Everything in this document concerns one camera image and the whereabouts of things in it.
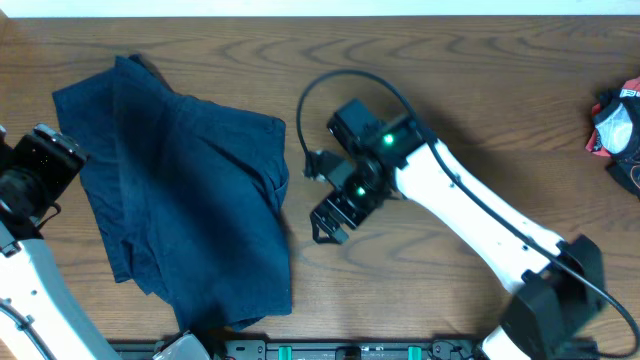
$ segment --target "white wall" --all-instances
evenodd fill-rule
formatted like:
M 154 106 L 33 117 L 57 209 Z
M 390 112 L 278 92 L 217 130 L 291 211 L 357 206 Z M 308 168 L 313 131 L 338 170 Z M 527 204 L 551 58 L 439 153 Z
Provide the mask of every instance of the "white wall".
M 0 9 L 9 17 L 640 15 L 640 0 L 0 0 Z

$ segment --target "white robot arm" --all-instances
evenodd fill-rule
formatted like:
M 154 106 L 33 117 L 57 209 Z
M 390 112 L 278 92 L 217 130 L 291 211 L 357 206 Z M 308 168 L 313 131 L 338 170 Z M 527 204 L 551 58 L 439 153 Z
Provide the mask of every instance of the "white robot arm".
M 444 143 L 438 141 L 435 149 L 449 169 L 482 202 L 547 251 L 556 256 L 560 254 L 557 244 L 564 240 L 558 234 L 539 226 L 505 203 L 462 167 Z M 431 211 L 469 244 L 508 292 L 514 293 L 524 284 L 522 275 L 526 271 L 540 273 L 549 265 L 548 259 L 530 249 L 456 186 L 428 145 L 415 150 L 407 157 L 407 162 L 406 167 L 396 170 L 398 190 Z M 482 350 L 492 360 L 529 359 L 501 327 L 485 339 Z
M 65 285 L 38 231 L 87 155 L 43 124 L 14 149 L 1 141 L 4 134 L 0 127 L 0 338 L 21 360 L 120 359 Z M 210 358 L 185 334 L 154 359 Z

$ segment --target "navy blue shirt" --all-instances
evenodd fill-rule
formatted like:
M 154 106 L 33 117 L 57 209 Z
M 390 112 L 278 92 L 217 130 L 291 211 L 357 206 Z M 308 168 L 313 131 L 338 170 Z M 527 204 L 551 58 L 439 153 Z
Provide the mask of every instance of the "navy blue shirt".
M 281 120 L 178 95 L 137 56 L 53 98 L 91 155 L 80 178 L 116 282 L 156 293 L 182 330 L 291 313 Z

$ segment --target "black object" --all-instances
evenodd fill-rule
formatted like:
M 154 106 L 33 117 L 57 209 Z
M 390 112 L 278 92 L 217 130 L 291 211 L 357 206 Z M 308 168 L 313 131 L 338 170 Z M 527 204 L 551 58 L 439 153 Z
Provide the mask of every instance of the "black object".
M 53 94 L 91 153 L 80 178 L 116 282 L 171 304 L 181 330 L 289 314 L 285 124 L 176 94 L 146 66 L 118 57 Z
M 637 92 L 626 89 L 609 90 L 600 94 L 600 106 L 602 111 L 593 117 L 593 122 L 598 124 L 609 121 L 612 116 L 620 116 L 619 111 L 624 112 L 632 124 L 631 136 L 624 149 L 618 153 L 611 153 L 616 161 L 607 168 L 607 172 L 625 190 L 636 195 L 640 199 L 640 97 Z M 601 147 L 602 136 L 598 132 L 596 147 Z
M 574 339 L 565 343 L 564 350 L 553 360 L 600 360 L 598 343 L 588 339 Z
M 356 167 L 331 152 L 311 154 L 313 177 L 322 177 L 335 188 L 311 212 L 316 242 L 344 243 L 348 235 L 341 224 L 355 230 L 389 198 L 393 169 L 406 165 L 406 157 L 424 143 L 417 127 L 409 116 L 385 125 L 357 99 L 333 115 L 327 128 L 355 159 Z M 320 231 L 328 237 L 321 237 Z
M 562 243 L 559 259 L 593 285 L 604 288 L 602 254 L 586 236 Z M 566 351 L 567 341 L 602 311 L 605 302 L 566 272 L 550 266 L 545 275 L 523 275 L 525 285 L 511 299 L 501 325 L 525 354 L 553 359 Z
M 362 360 L 362 350 L 358 346 L 345 346 L 336 349 L 336 360 Z
M 40 238 L 36 225 L 87 161 L 73 139 L 36 125 L 15 148 L 0 145 L 0 220 L 14 240 Z M 0 244 L 5 255 L 17 250 Z

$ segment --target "wood grain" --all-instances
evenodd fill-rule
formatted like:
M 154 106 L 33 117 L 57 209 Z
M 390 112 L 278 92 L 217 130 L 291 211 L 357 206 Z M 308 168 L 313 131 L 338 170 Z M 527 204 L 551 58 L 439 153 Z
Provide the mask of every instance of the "wood grain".
M 308 213 L 326 185 L 301 176 L 297 98 L 336 68 L 373 71 L 406 93 L 459 160 L 516 208 L 605 254 L 611 293 L 640 317 L 640 204 L 584 151 L 600 89 L 640 75 L 633 17 L 46 19 L 12 21 L 0 48 L 0 122 L 15 143 L 56 124 L 51 92 L 141 52 L 178 92 L 278 116 L 287 124 L 294 313 L 249 332 L 271 338 L 484 336 L 508 300 L 490 270 L 415 205 L 389 202 L 343 247 L 311 241 Z M 358 96 L 381 116 L 399 105 L 366 81 L 335 80 L 304 111 L 310 148 L 337 149 L 325 124 Z M 78 181 L 45 235 L 65 280 L 107 338 L 177 330 L 169 306 L 116 285 Z M 612 310 L 585 330 L 609 351 L 631 338 Z M 10 357 L 5 350 L 0 357 Z

